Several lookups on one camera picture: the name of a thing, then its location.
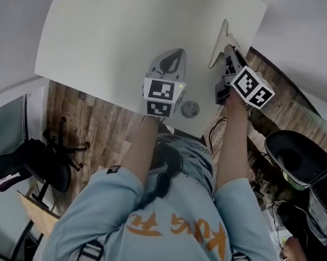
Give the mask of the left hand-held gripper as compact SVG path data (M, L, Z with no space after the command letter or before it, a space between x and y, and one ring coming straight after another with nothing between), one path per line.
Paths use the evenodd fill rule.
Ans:
M187 53L183 49L170 49L154 58L150 71L144 78L143 101L146 115L170 118L177 111L186 83L164 79L160 73L176 74L176 78L185 78Z

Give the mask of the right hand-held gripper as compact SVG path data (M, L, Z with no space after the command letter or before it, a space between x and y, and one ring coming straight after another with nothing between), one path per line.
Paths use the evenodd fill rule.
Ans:
M241 54L239 48L226 45L224 48L225 70L215 86L215 102L224 105L230 90L235 92L248 105L261 109L274 96L275 92L259 72L254 72Z

